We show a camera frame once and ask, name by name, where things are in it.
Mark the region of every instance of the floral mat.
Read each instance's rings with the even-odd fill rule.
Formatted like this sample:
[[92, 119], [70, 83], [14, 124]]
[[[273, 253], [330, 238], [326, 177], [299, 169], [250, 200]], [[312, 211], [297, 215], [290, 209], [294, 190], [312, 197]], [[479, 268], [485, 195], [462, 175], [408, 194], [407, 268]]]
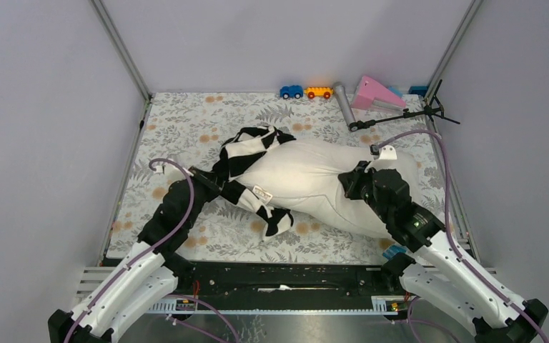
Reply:
[[[406, 95], [410, 111], [419, 111], [417, 96]], [[392, 114], [358, 111], [358, 119], [380, 119]], [[416, 117], [349, 132], [335, 99], [284, 100], [270, 93], [158, 93], [130, 171], [106, 257], [121, 259], [136, 241], [172, 183], [153, 174], [148, 162], [168, 157], [190, 167], [210, 170], [224, 140], [244, 126], [274, 125], [297, 139], [318, 138], [340, 145], [364, 146], [412, 129], [426, 129]], [[443, 180], [430, 137], [412, 135], [393, 145], [415, 157], [420, 177], [421, 205], [443, 219]], [[180, 255], [191, 260], [239, 262], [298, 262], [383, 264], [387, 239], [373, 239], [329, 227], [306, 214], [293, 213], [294, 226], [267, 243], [261, 242], [264, 222], [255, 214], [218, 198], [205, 205]]]

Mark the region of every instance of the blue toy block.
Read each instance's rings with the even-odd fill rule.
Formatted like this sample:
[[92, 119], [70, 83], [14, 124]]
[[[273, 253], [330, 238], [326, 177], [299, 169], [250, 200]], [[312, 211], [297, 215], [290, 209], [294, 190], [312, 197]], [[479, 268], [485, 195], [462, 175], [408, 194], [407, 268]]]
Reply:
[[403, 97], [403, 93], [401, 93], [401, 91], [396, 89], [395, 87], [388, 87], [388, 90], [391, 91], [392, 93], [394, 93], [396, 96], [398, 96], [400, 98]]
[[411, 86], [409, 88], [409, 94], [426, 96], [427, 91], [428, 91], [428, 86]]
[[293, 86], [282, 87], [279, 91], [279, 96], [283, 99], [296, 98], [299, 99], [304, 96], [304, 89], [297, 84]]

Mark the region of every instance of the pink wooden ramp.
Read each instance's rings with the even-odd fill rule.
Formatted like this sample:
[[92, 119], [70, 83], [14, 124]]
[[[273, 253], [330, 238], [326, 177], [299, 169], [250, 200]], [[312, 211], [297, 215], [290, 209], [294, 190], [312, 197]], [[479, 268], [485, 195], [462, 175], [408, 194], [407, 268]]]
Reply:
[[368, 76], [363, 76], [357, 86], [351, 106], [354, 109], [369, 109], [374, 101], [399, 109], [404, 109], [406, 106], [405, 101], [389, 91], [380, 82]]

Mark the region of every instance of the cable clip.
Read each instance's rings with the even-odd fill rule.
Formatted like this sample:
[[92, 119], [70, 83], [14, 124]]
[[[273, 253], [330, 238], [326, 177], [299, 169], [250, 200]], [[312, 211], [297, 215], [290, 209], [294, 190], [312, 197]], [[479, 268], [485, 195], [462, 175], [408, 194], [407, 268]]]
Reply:
[[507, 302], [502, 302], [504, 305], [506, 305], [507, 307], [511, 307], [515, 302], [509, 297], [508, 298], [508, 301]]
[[165, 166], [155, 166], [154, 174], [165, 174]]
[[371, 161], [366, 167], [365, 172], [369, 172], [371, 168], [375, 168], [376, 161], [395, 161], [397, 160], [397, 150], [392, 145], [387, 145], [381, 149], [377, 147], [376, 144], [370, 146], [371, 155], [374, 156], [373, 161]]

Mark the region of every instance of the black tripod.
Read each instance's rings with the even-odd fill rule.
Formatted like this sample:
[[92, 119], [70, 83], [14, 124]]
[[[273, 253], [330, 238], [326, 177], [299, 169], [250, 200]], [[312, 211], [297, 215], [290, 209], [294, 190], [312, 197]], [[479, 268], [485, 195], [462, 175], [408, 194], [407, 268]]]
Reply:
[[[424, 100], [425, 102], [424, 109], [422, 111], [409, 112], [409, 109], [403, 109], [403, 114], [401, 114], [400, 116], [392, 116], [390, 118], [384, 118], [384, 119], [378, 119], [378, 120], [372, 119], [368, 121], [359, 120], [356, 123], [352, 123], [350, 125], [350, 131], [356, 131], [358, 129], [366, 129], [368, 127], [374, 126], [379, 123], [383, 123], [385, 121], [391, 121], [391, 120], [397, 120], [397, 119], [403, 119], [403, 118], [413, 118], [414, 116], [421, 116], [423, 114], [427, 116], [430, 119], [430, 121], [435, 121], [433, 117], [436, 116], [437, 118], [441, 118], [447, 121], [451, 121], [452, 123], [459, 124], [460, 123], [459, 121], [449, 119], [445, 116], [445, 107], [443, 107], [443, 105], [441, 104], [441, 101], [439, 101], [439, 98], [437, 98], [437, 92], [439, 92], [439, 87], [441, 87], [442, 81], [443, 80], [439, 80], [439, 83], [437, 84], [437, 88], [435, 89], [435, 93], [432, 94], [432, 98], [430, 99], [430, 103], [427, 102], [426, 99]], [[438, 107], [436, 109], [432, 107], [432, 103], [434, 101], [437, 102]]]

